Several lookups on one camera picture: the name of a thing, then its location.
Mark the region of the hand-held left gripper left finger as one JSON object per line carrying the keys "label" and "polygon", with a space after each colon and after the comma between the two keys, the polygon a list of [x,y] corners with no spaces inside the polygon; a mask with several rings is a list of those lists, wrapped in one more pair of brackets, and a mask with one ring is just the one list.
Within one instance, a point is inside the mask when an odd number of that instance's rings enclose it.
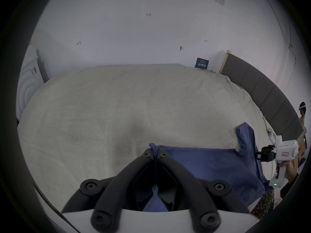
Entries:
{"label": "hand-held left gripper left finger", "polygon": [[122,209],[143,211],[153,197],[154,151],[149,148],[115,177],[87,179],[65,204],[62,213],[94,209],[92,227],[101,233],[115,233]]}

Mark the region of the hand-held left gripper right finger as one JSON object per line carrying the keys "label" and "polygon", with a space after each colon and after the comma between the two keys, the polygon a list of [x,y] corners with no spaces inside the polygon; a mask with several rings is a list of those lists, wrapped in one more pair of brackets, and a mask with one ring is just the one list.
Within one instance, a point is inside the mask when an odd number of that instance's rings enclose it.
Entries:
{"label": "hand-held left gripper right finger", "polygon": [[157,151],[157,188],[169,212],[189,211],[195,232],[215,232],[250,217],[228,183],[196,178],[163,148]]}

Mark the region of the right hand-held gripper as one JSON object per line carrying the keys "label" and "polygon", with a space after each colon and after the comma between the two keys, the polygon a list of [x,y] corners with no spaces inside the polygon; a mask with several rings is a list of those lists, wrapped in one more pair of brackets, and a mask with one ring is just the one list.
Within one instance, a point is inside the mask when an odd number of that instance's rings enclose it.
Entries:
{"label": "right hand-held gripper", "polygon": [[286,176],[286,166],[281,166],[284,162],[290,162],[298,155],[297,140],[283,141],[282,136],[275,137],[274,145],[268,145],[255,153],[255,159],[260,162],[275,161],[278,172],[274,174],[269,182],[269,186],[273,188],[281,188]]}

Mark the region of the person's right hand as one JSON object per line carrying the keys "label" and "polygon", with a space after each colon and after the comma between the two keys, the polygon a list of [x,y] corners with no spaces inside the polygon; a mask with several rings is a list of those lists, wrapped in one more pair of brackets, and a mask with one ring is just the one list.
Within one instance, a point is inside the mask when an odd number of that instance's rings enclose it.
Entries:
{"label": "person's right hand", "polygon": [[285,178],[288,180],[288,183],[292,183],[299,176],[297,170],[294,168],[292,161],[283,161],[282,163],[277,165],[278,168],[285,167],[286,173]]}

